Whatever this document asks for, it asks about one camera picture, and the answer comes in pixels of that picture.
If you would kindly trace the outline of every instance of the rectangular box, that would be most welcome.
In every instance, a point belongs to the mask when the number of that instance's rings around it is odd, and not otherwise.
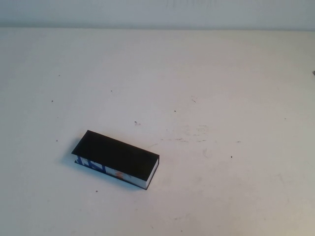
[[[88,130],[72,151],[75,163],[148,189],[159,155]]]

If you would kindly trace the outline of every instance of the white surface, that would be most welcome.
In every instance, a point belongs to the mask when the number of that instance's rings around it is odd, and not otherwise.
[[[314,0],[0,0],[0,25],[315,30]]]
[[[0,29],[0,235],[313,236],[314,45]],[[148,191],[74,163],[87,129],[160,155]]]

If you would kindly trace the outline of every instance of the black box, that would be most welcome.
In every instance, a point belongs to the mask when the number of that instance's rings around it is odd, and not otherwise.
[[[72,151],[75,163],[148,189],[159,155],[88,130]]]

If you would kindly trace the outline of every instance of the tabletop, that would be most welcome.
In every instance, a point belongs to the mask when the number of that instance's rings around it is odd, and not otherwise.
[[[313,236],[315,32],[0,28],[0,235]],[[74,163],[160,155],[148,190]]]

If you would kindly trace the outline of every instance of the black lid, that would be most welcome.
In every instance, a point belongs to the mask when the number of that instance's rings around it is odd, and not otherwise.
[[[152,152],[88,130],[72,154],[147,181],[159,158]]]

